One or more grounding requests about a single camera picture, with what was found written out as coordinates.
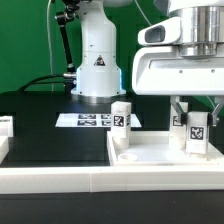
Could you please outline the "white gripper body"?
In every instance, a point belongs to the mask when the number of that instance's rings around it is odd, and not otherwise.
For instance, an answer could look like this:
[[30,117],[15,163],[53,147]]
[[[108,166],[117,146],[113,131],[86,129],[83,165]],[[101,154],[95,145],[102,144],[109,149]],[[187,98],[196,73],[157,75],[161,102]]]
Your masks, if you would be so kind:
[[224,95],[220,18],[171,17],[138,33],[132,88],[138,95]]

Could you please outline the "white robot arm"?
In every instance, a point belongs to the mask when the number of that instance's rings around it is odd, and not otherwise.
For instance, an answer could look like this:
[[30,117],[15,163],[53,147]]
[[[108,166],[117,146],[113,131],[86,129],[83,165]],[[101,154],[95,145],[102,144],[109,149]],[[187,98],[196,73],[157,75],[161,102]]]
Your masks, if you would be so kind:
[[[133,0],[83,0],[78,13],[82,62],[71,93],[91,102],[123,94],[117,66],[117,30],[106,7]],[[132,89],[138,95],[168,95],[180,117],[179,96],[214,96],[212,123],[224,107],[224,0],[156,0],[168,18],[142,29],[132,67]]]

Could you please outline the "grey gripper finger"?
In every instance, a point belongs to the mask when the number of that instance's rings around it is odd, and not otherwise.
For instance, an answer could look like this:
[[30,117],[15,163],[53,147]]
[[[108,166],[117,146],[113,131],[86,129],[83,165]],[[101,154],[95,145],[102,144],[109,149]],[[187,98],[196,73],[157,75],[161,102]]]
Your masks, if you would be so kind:
[[170,103],[177,113],[177,122],[180,125],[187,123],[188,103],[182,102],[180,96],[171,96]]
[[214,99],[208,97],[209,102],[212,105],[213,111],[208,116],[210,126],[216,126],[219,122],[219,113],[224,107],[224,96],[215,96]]

